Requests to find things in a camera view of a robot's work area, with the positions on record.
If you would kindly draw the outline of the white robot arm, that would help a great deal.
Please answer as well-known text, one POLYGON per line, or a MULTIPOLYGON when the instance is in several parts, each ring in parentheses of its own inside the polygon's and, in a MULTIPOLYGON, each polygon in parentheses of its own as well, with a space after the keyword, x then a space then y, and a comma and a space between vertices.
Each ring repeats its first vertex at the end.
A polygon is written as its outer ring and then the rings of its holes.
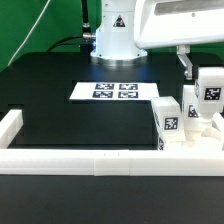
POLYGON ((102 0, 91 57, 117 66, 145 58, 148 49, 175 46, 190 79, 190 47, 222 41, 224 0, 102 0))

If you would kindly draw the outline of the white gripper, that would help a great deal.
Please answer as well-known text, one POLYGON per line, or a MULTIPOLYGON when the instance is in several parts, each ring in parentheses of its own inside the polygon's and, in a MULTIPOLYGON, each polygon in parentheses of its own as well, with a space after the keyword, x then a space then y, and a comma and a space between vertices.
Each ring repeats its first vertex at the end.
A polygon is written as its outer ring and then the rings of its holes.
POLYGON ((138 48, 177 46, 187 80, 193 77, 190 46, 224 41, 224 0, 137 0, 134 42, 138 48))

